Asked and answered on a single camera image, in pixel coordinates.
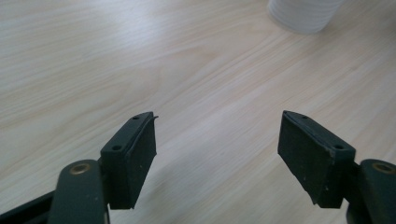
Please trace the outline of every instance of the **black plastic part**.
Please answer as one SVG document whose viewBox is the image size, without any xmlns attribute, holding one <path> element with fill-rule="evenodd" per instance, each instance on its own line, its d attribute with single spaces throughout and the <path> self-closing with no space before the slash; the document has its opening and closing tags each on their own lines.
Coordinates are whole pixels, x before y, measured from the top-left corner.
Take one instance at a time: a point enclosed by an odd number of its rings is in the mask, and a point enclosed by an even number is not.
<svg viewBox="0 0 396 224">
<path fill-rule="evenodd" d="M 0 223 L 47 223 L 53 192 L 16 207 L 0 216 Z"/>
<path fill-rule="evenodd" d="M 108 223 L 97 161 L 76 161 L 64 167 L 54 191 L 48 223 Z"/>
<path fill-rule="evenodd" d="M 396 166 L 385 161 L 362 161 L 358 179 L 373 223 L 395 224 Z"/>
<path fill-rule="evenodd" d="M 134 208 L 157 154 L 152 112 L 129 119 L 101 150 L 111 209 Z"/>
<path fill-rule="evenodd" d="M 373 224 L 367 209 L 356 208 L 350 204 L 346 211 L 347 224 Z"/>
<path fill-rule="evenodd" d="M 305 115 L 284 111 L 278 154 L 313 203 L 339 208 L 343 171 L 350 170 L 355 148 Z"/>
</svg>

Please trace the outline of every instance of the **white cylindrical object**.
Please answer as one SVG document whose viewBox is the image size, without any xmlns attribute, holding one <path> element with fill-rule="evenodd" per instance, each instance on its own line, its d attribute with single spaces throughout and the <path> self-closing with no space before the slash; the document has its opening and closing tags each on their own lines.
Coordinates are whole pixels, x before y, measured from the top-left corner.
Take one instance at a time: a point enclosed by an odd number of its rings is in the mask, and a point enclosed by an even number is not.
<svg viewBox="0 0 396 224">
<path fill-rule="evenodd" d="M 270 0 L 268 9 L 278 22 L 302 34 L 323 29 L 344 0 Z"/>
</svg>

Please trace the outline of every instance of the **brass screw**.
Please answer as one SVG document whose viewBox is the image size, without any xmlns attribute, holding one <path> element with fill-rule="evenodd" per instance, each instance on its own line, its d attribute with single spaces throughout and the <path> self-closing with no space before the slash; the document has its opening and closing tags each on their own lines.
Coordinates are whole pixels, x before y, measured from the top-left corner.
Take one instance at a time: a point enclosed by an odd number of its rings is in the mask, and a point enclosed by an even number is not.
<svg viewBox="0 0 396 224">
<path fill-rule="evenodd" d="M 91 166 L 88 163 L 80 163 L 75 166 L 73 166 L 70 169 L 70 174 L 72 175 L 81 175 L 91 169 Z"/>
</svg>

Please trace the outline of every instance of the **wood grain surface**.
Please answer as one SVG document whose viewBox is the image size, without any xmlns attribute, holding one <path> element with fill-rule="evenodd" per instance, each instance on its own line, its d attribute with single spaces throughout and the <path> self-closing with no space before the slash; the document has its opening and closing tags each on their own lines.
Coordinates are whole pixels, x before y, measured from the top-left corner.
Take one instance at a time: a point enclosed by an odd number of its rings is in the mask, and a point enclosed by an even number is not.
<svg viewBox="0 0 396 224">
<path fill-rule="evenodd" d="M 267 3 L 2 0 L 0 213 L 154 111 L 158 155 L 112 223 L 346 223 L 276 154 L 281 112 L 395 163 L 396 1 L 346 0 L 316 35 Z"/>
</svg>

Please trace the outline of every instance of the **wooden table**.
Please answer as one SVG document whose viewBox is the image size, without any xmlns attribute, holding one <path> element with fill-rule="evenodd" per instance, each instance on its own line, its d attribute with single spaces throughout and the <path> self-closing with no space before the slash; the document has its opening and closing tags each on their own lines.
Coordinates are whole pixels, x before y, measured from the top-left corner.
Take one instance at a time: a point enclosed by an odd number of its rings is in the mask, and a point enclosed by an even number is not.
<svg viewBox="0 0 396 224">
<path fill-rule="evenodd" d="M 158 156 L 112 223 L 346 223 L 276 154 L 281 112 L 396 162 L 396 2 L 346 0 L 316 35 L 267 1 L 0 3 L 0 213 L 55 188 L 135 114 Z"/>
</svg>

